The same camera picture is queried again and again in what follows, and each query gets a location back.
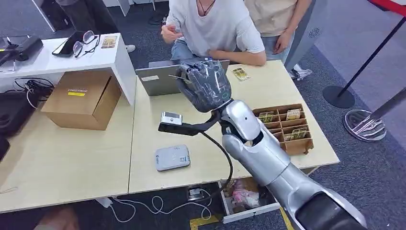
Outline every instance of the laptop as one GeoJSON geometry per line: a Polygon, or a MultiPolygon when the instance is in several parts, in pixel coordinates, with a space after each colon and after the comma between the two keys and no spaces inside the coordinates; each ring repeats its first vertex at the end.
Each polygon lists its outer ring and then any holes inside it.
{"type": "MultiPolygon", "coordinates": [[[[180,93],[175,79],[169,75],[175,75],[176,70],[182,63],[194,64],[199,61],[206,61],[208,58],[197,57],[173,61],[150,62],[149,68],[136,69],[136,73],[150,97],[166,94],[180,93]]],[[[227,72],[229,60],[220,60],[224,71],[227,72]]]]}

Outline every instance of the robotic arm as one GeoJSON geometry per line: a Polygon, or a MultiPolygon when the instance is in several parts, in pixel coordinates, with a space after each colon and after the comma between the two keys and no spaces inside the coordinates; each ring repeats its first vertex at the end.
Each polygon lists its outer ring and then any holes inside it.
{"type": "Polygon", "coordinates": [[[252,110],[231,98],[231,86],[220,63],[181,65],[177,76],[180,91],[198,111],[212,111],[212,117],[206,123],[190,125],[182,123],[181,115],[174,122],[173,114],[164,112],[159,131],[194,136],[219,122],[227,153],[267,187],[296,230],[366,229],[364,216],[352,204],[296,168],[252,110]]]}

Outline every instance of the white sneaker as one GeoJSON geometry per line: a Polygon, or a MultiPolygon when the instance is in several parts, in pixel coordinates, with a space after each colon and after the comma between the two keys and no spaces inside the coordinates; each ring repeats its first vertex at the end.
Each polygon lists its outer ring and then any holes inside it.
{"type": "Polygon", "coordinates": [[[126,45],[125,48],[127,49],[128,53],[131,53],[135,50],[135,45],[126,45]]]}

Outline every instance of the necklace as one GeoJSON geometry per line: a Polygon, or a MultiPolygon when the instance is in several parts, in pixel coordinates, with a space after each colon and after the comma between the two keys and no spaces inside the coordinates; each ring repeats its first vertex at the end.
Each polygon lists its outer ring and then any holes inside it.
{"type": "Polygon", "coordinates": [[[214,5],[215,0],[212,2],[212,4],[210,4],[209,7],[207,7],[206,10],[204,10],[202,3],[200,2],[200,0],[198,0],[200,3],[200,6],[202,7],[202,11],[203,11],[203,16],[206,16],[207,12],[209,11],[209,9],[214,5]]]}

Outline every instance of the person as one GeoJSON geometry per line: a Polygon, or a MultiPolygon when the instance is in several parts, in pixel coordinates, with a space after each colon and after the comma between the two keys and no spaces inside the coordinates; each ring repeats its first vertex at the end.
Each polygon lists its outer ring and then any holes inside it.
{"type": "Polygon", "coordinates": [[[211,56],[262,66],[265,48],[243,0],[169,0],[162,37],[172,60],[211,56]]]}
{"type": "MultiPolygon", "coordinates": [[[[103,0],[56,0],[77,31],[92,30],[95,34],[119,33],[103,0]]],[[[126,45],[127,52],[135,45],[126,45]]]]}
{"type": "Polygon", "coordinates": [[[42,217],[34,230],[79,230],[78,216],[72,207],[54,207],[42,217]]]}
{"type": "Polygon", "coordinates": [[[261,33],[267,60],[285,63],[294,32],[312,0],[245,0],[251,19],[261,33]]]}

